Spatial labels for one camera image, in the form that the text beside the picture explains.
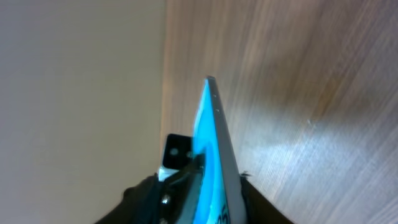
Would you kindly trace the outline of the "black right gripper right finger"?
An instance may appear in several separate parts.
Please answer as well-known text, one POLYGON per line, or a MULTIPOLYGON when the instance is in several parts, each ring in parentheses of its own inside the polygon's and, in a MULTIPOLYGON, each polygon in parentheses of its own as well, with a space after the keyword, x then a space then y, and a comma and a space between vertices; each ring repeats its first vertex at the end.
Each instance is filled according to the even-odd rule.
POLYGON ((248 223, 293 224, 248 181, 249 176, 246 172, 240 174, 241 193, 246 207, 248 223))

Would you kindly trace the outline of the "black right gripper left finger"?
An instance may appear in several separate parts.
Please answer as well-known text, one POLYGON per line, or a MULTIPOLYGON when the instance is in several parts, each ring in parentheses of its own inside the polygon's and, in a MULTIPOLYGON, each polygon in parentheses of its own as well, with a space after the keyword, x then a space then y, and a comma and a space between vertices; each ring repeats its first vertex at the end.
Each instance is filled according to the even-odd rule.
POLYGON ((163 182, 156 174, 126 189, 122 199, 97 224, 193 223, 205 169, 199 154, 163 182))

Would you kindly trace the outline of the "blue screen smartphone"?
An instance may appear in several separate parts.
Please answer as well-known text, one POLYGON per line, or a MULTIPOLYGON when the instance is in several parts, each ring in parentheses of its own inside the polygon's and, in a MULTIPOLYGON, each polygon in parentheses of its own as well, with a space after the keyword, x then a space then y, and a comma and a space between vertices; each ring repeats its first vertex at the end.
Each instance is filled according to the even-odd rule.
POLYGON ((205 155, 193 223, 247 223, 242 185, 215 77, 206 77, 193 125, 193 154, 205 155))

